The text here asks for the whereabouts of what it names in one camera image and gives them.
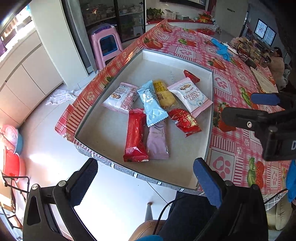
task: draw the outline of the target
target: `stool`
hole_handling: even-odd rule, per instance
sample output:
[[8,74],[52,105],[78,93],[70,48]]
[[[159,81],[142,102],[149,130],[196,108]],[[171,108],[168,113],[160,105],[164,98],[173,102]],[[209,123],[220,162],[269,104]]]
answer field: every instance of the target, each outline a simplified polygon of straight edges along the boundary
[[105,61],[117,56],[123,51],[119,35],[115,27],[103,29],[92,34],[90,41],[94,50],[98,69],[105,68]]

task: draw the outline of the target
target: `black pants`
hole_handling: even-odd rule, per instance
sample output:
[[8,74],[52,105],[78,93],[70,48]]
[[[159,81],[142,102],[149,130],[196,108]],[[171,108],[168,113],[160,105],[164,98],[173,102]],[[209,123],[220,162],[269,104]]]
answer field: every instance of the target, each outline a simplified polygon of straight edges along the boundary
[[217,210],[206,197],[177,192],[175,199],[181,197],[172,204],[158,233],[164,241],[193,241]]

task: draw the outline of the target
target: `red snack wrapper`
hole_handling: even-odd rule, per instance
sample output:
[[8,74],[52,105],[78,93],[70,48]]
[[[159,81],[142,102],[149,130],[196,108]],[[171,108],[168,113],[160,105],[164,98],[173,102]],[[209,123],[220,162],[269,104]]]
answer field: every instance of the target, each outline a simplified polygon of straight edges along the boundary
[[191,81],[196,84],[200,81],[200,78],[197,78],[194,74],[190,73],[188,70],[184,70],[184,75],[187,78],[190,78]]
[[131,109],[128,117],[128,133],[124,161],[149,161],[143,142],[146,114],[144,109]]
[[176,126],[186,134],[186,137],[202,131],[189,112],[182,109],[173,109],[168,114]]

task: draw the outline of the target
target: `green plant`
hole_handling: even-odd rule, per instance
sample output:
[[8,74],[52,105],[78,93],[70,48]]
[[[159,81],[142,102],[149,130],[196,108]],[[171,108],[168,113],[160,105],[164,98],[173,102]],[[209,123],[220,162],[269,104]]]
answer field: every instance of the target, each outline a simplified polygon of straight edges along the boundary
[[156,9],[156,8],[149,8],[146,10],[147,14],[147,20],[151,19],[159,19],[161,17],[161,14],[164,14],[161,9]]

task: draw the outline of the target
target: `strawberry print tablecloth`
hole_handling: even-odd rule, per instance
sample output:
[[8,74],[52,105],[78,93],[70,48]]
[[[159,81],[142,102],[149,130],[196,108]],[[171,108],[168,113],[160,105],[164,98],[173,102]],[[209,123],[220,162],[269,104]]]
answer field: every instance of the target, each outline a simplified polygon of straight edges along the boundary
[[[69,105],[55,130],[74,144],[84,147],[74,139],[74,133],[86,111],[95,102],[110,80],[141,49],[168,53],[210,68],[214,74],[214,119],[207,164],[225,180],[237,186],[259,185],[262,194],[275,194],[283,189],[289,162],[266,162],[261,158],[262,146],[254,132],[226,126],[220,113],[226,106],[280,111],[280,107],[256,105],[250,94],[259,87],[250,68],[238,57],[231,62],[216,53],[211,37],[193,30],[173,27],[166,20],[136,39],[115,57]],[[268,68],[259,67],[270,81],[274,81]]]

